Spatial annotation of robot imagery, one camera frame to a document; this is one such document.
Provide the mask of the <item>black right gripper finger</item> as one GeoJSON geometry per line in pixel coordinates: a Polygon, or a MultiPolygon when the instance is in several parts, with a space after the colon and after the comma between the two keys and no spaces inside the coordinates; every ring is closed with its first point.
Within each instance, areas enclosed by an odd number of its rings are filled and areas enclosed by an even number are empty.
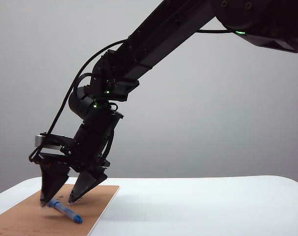
{"type": "Polygon", "coordinates": [[[106,179],[107,175],[104,173],[104,170],[81,172],[73,189],[70,192],[68,203],[74,203],[106,179]]]}
{"type": "Polygon", "coordinates": [[[42,187],[40,205],[45,207],[68,179],[70,168],[64,164],[41,164],[42,187]]]}

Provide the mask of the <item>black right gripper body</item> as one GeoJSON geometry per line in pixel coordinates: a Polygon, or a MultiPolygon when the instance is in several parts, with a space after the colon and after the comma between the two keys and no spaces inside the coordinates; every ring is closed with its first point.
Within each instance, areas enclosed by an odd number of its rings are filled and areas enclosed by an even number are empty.
{"type": "Polygon", "coordinates": [[[41,133],[35,138],[30,161],[41,164],[64,164],[75,172],[103,170],[110,163],[114,129],[123,115],[115,110],[91,110],[73,138],[41,133]]]}

